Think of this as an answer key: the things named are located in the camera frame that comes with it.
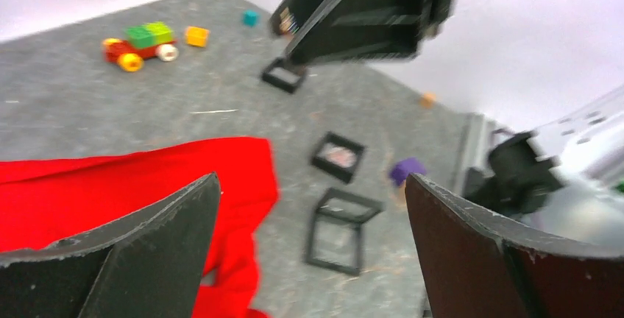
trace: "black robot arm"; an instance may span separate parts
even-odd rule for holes
[[[411,59],[439,33],[453,0],[283,0],[270,18],[295,66]]]

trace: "red fabric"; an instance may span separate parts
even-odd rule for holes
[[[195,141],[149,152],[75,160],[0,162],[0,251],[41,249],[111,222],[216,172],[221,203],[194,318],[264,318],[253,233],[278,198],[267,140]]]

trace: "black square frame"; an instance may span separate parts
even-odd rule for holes
[[[326,158],[320,156],[319,154],[323,150],[323,147],[326,144],[332,143],[336,146],[346,147],[355,153],[356,160],[353,166],[349,168],[343,168],[335,163],[327,160]],[[315,166],[322,171],[331,174],[335,178],[341,180],[343,183],[351,183],[355,173],[360,166],[362,161],[362,157],[364,156],[364,152],[366,151],[366,147],[356,141],[345,138],[344,136],[340,136],[334,132],[327,132],[325,137],[321,139],[319,144],[314,149],[314,153],[312,154],[312,166]]]
[[[289,71],[290,73],[298,76],[299,79],[297,79],[297,81],[294,83],[290,83],[288,81],[281,79],[280,77],[273,75],[272,73],[273,70],[277,68],[281,68],[286,71]],[[307,75],[308,75],[307,69],[302,68],[301,71],[293,71],[292,68],[288,68],[286,66],[286,62],[284,61],[284,58],[278,57],[278,58],[275,58],[275,60],[273,60],[273,62],[271,62],[271,64],[269,64],[264,70],[262,70],[262,81],[267,82],[273,85],[274,87],[279,88],[280,90],[293,94],[299,89],[299,87],[301,87]]]
[[[327,203],[334,198],[362,205],[369,210],[362,215],[357,215],[347,213],[342,209],[336,210],[327,208]],[[350,276],[360,276],[362,268],[364,267],[364,224],[384,210],[385,206],[382,202],[336,188],[329,188],[314,209],[310,231],[308,233],[308,242],[305,246],[305,262],[312,266],[332,270],[334,272],[341,272]],[[353,265],[324,261],[316,257],[316,229],[319,221],[327,221],[351,227],[355,233],[355,257]]]

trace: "white wheel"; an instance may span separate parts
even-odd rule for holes
[[[156,48],[156,55],[163,62],[171,62],[172,60],[176,60],[179,52],[177,48],[172,44],[161,44]]]

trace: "toy wheel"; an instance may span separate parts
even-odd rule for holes
[[[102,41],[102,48],[106,49],[108,48],[108,46],[110,46],[113,43],[119,43],[121,42],[121,40],[117,39],[117,38],[107,38],[105,40]]]
[[[171,62],[172,60],[176,60],[179,52],[177,48],[172,44],[161,44],[156,48],[156,55],[163,62]]]
[[[122,69],[130,73],[143,68],[143,58],[135,53],[125,53],[119,56],[117,63]]]

